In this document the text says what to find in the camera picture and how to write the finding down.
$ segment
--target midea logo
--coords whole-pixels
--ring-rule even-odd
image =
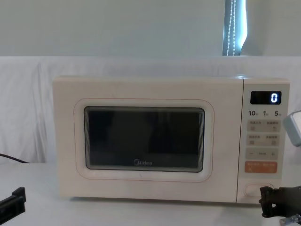
[[[135,166],[151,166],[152,162],[150,162],[150,161],[142,161],[140,159],[135,159],[134,160],[134,165]]]

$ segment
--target wall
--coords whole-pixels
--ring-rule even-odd
[[[0,56],[221,56],[222,0],[1,0]]]
[[[242,55],[301,56],[301,1],[247,0]]]

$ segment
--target control panel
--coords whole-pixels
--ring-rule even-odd
[[[258,203],[259,188],[281,183],[289,83],[252,84],[244,80],[238,199]]]

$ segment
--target button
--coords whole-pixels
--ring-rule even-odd
[[[246,173],[277,173],[277,162],[275,161],[246,161]]]
[[[249,147],[246,149],[246,159],[277,160],[277,148]]]
[[[280,129],[280,120],[249,120],[247,125],[250,132],[279,132]]]
[[[278,134],[247,134],[246,145],[248,146],[278,146]]]
[[[261,197],[260,188],[265,186],[274,188],[271,184],[250,183],[245,186],[244,193],[246,196]]]

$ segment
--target black cable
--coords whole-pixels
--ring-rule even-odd
[[[4,158],[8,158],[8,159],[15,160],[15,161],[18,161],[18,162],[21,162],[21,163],[28,163],[28,162],[26,162],[26,161],[23,161],[23,160],[20,160],[20,159],[17,159],[17,158],[11,157],[11,156],[9,156],[9,155],[6,155],[6,154],[1,154],[1,153],[0,153],[0,156],[1,156],[1,157],[4,157]]]

